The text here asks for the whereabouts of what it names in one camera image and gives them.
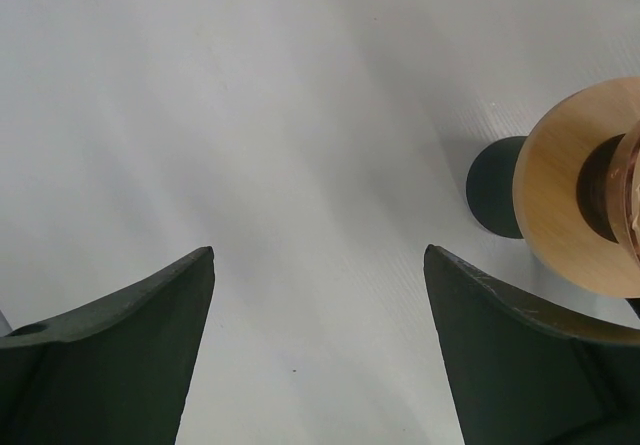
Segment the white surface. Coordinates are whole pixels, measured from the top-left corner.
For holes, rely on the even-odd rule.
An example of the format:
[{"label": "white surface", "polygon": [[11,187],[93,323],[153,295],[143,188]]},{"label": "white surface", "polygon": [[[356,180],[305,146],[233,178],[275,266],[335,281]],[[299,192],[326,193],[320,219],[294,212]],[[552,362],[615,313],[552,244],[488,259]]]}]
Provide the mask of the white surface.
[{"label": "white surface", "polygon": [[428,243],[633,323],[461,187],[493,139],[640,74],[640,0],[1,0],[0,33],[10,323],[216,250],[179,444],[461,444]]}]

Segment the wooden disc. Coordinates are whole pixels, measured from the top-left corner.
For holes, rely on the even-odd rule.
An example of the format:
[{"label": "wooden disc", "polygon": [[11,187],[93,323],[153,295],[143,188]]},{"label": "wooden disc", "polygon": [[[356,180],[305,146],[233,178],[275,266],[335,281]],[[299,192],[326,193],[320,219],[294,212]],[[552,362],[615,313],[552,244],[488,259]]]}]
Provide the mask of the wooden disc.
[{"label": "wooden disc", "polygon": [[640,77],[589,87],[552,108],[518,157],[513,202],[522,235],[538,258],[569,281],[613,297],[640,297],[640,267],[619,244],[594,232],[578,208],[587,157],[640,120]]}]

